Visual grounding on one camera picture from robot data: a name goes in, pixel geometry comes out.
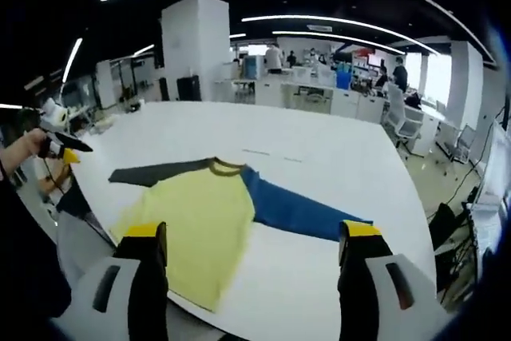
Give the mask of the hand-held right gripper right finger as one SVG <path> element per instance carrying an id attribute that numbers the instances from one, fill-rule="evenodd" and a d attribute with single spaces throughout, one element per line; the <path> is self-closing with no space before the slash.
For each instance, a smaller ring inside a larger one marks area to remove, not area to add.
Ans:
<path id="1" fill-rule="evenodd" d="M 371 224 L 340 224 L 338 292 L 341 340 L 432 340 L 444 327 L 434 282 Z"/>

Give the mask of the person's left hand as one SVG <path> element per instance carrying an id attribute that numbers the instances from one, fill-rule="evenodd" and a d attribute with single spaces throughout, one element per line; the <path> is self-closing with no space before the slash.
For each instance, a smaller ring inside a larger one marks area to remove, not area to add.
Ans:
<path id="1" fill-rule="evenodd" d="M 39 128 L 25 132 L 14 143 L 15 152 L 22 160 L 31 156 L 37 156 L 47 139 L 47 134 Z"/>

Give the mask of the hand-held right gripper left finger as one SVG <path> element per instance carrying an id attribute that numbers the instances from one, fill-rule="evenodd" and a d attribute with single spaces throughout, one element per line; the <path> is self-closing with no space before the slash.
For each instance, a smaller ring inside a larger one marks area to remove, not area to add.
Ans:
<path id="1" fill-rule="evenodd" d="M 167 340 L 167 225 L 134 225 L 115 252 L 69 282 L 71 301 L 52 320 L 65 340 Z"/>

